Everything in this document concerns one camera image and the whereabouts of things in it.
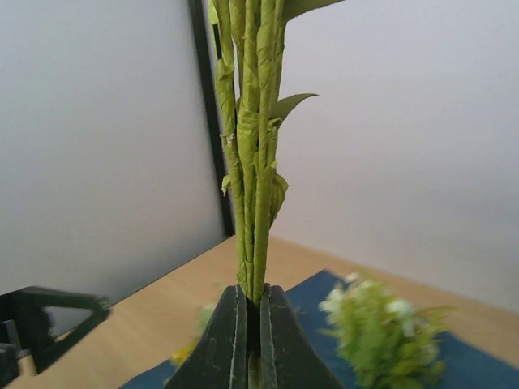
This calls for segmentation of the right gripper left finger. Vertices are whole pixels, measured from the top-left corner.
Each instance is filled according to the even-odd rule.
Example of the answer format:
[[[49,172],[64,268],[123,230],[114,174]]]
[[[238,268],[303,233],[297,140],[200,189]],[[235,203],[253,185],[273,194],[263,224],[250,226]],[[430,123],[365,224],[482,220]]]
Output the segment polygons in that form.
[[[239,285],[225,288],[198,344],[165,386],[247,387],[247,299]]]

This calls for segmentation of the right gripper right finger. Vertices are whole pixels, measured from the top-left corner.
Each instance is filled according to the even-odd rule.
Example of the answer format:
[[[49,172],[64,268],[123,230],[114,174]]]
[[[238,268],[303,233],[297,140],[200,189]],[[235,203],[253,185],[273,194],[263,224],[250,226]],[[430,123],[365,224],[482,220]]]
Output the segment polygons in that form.
[[[343,388],[309,343],[282,287],[264,286],[259,320],[264,388]]]

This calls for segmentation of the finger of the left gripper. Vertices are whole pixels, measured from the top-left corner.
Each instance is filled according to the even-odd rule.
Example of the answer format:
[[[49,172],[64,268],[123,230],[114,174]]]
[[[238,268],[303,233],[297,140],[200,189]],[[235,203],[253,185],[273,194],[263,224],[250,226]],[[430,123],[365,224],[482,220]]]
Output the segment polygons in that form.
[[[54,334],[52,308],[89,312],[64,336]],[[19,375],[19,361],[32,360],[41,374],[110,315],[109,299],[88,293],[28,286],[1,295],[1,374]]]

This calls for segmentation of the green white flower bunch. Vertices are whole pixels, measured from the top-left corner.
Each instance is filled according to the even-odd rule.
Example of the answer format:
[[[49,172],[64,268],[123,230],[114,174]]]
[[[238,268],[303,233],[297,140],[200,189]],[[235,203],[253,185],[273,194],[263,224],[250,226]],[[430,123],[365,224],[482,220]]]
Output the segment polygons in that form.
[[[450,306],[417,308],[380,280],[352,272],[319,304],[361,388],[431,388],[446,369],[440,333]]]

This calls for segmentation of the blue wrapping paper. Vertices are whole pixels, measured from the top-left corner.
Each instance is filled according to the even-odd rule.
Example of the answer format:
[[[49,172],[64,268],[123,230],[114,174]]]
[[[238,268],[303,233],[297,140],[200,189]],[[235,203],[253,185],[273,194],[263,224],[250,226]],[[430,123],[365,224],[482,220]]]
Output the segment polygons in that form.
[[[340,278],[322,270],[285,292],[290,304],[299,310],[298,319],[313,349],[346,388],[355,388],[352,369],[336,354],[337,341],[321,330],[328,325],[318,305]],[[446,368],[438,387],[444,389],[518,389],[518,370],[459,340],[450,332],[440,339],[440,359]],[[138,374],[123,388],[162,388],[175,372],[168,360]]]

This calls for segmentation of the pastel purple flower bunch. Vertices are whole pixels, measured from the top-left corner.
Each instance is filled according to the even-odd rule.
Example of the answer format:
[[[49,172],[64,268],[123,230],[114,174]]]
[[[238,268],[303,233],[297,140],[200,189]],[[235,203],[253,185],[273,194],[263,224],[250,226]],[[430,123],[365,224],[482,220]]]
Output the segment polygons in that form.
[[[281,97],[289,21],[330,1],[210,1],[216,50],[215,88],[228,173],[222,191],[234,198],[238,283],[255,306],[264,293],[268,236],[288,190],[277,172],[279,130],[308,93]]]

